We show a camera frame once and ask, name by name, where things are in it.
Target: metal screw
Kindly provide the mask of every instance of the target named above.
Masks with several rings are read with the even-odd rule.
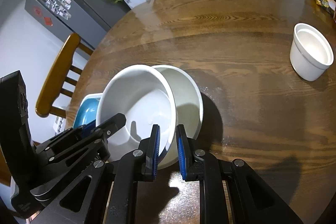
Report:
[[[241,167],[244,165],[244,161],[241,159],[237,159],[235,160],[235,165]]]
[[[99,167],[102,167],[104,165],[104,162],[102,160],[96,160],[94,163],[93,163],[93,166],[95,168],[99,168]]]
[[[205,155],[205,151],[202,149],[197,149],[195,150],[195,155],[196,156],[204,156]]]
[[[143,154],[143,152],[142,152],[142,150],[140,150],[140,149],[137,149],[137,150],[134,150],[133,151],[133,156],[134,157],[139,157],[139,156],[141,156]]]

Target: wood grain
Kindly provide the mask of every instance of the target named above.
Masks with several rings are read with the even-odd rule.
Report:
[[[170,64],[189,73],[204,102],[200,148],[242,158],[304,223],[314,223],[336,191],[336,65],[316,81],[293,70],[298,22],[316,27],[335,51],[335,23],[314,0],[151,0],[106,35],[76,85],[82,99],[103,92],[134,64]],[[199,223],[197,182],[178,165],[138,187],[137,223]]]

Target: blue gripper pad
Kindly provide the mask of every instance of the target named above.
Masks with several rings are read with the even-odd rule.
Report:
[[[82,131],[82,138],[86,138],[88,136],[91,135],[91,130],[94,129],[96,127],[96,120],[93,120],[92,122],[89,122],[87,125],[85,125],[83,127],[83,131]]]
[[[177,151],[178,151],[178,164],[180,165],[180,172],[182,175],[182,179],[185,180],[186,175],[187,175],[187,170],[185,167],[185,153],[184,153],[181,136],[179,136],[178,141],[177,141]]]
[[[152,175],[156,178],[158,172],[158,163],[159,163],[159,148],[160,148],[160,127],[157,127],[156,137],[155,137],[155,146],[153,154],[153,171]]]

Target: fridge magnet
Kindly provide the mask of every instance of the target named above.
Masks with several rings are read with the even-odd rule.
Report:
[[[62,12],[59,12],[59,15],[60,15],[61,17],[63,17],[64,19],[66,19],[66,20],[69,19],[69,18],[68,18],[64,13],[62,13]]]
[[[41,9],[40,9],[39,7],[34,6],[33,9],[34,9],[34,13],[35,13],[38,17],[42,17],[42,11],[41,11]]]
[[[65,11],[65,15],[66,15],[68,18],[71,17],[71,15],[68,13],[68,11]]]
[[[51,21],[50,17],[44,17],[44,23],[47,26],[52,26],[53,25],[53,22]]]

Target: blue bowl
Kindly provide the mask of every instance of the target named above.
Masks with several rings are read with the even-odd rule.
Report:
[[[88,124],[96,119],[100,98],[88,98],[79,107],[73,128]]]

